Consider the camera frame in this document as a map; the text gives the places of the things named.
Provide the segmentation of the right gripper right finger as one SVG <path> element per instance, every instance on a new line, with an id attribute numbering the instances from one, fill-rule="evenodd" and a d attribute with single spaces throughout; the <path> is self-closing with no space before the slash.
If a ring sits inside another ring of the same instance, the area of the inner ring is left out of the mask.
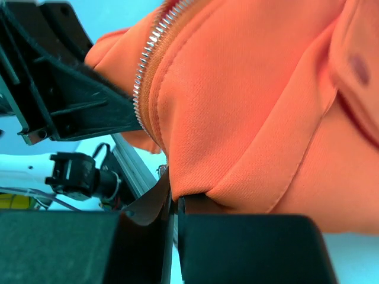
<path id="1" fill-rule="evenodd" d="M 178 202 L 185 283 L 336 283 L 323 237 L 301 215 L 229 215 L 205 195 Z"/>

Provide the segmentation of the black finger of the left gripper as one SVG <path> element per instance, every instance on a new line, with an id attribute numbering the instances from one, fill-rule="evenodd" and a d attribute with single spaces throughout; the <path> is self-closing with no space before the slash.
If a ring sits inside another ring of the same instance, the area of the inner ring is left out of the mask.
<path id="1" fill-rule="evenodd" d="M 67 2 L 1 2 L 1 115 L 28 145 L 140 129 L 133 101 L 84 60 L 92 47 Z"/>

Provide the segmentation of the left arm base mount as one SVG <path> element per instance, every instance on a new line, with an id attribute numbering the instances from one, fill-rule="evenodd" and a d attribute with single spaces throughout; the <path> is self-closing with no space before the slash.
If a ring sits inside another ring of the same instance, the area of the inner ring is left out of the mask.
<path id="1" fill-rule="evenodd" d="M 95 159 L 102 149 L 105 149 L 105 157 L 100 169 L 95 169 L 92 196 L 99 199 L 99 206 L 104 211 L 120 211 L 137 199 L 137 193 L 108 143 L 99 144 L 92 158 Z"/>

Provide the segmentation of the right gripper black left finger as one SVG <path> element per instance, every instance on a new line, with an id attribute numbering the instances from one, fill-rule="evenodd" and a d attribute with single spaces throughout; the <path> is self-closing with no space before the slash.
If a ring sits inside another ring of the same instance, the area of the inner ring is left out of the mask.
<path id="1" fill-rule="evenodd" d="M 1 211 L 2 283 L 169 283 L 169 175 L 120 212 Z"/>

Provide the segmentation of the orange zip jacket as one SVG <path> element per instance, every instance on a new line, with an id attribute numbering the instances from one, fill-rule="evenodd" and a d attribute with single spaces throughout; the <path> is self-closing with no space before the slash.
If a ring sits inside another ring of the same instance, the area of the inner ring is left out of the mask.
<path id="1" fill-rule="evenodd" d="M 172 197 L 378 233 L 378 2 L 165 1 L 86 64 L 133 97 Z"/>

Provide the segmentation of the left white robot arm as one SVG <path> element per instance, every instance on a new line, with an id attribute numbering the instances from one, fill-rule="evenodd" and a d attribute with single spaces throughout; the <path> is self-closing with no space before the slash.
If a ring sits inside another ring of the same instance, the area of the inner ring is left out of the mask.
<path id="1" fill-rule="evenodd" d="M 125 91 L 85 63 L 92 43 L 67 2 L 1 2 L 1 115 L 14 116 L 33 146 L 140 129 Z M 1 157 L 3 192 L 112 206 L 131 201 L 123 175 L 97 169 L 91 156 L 62 153 Z"/>

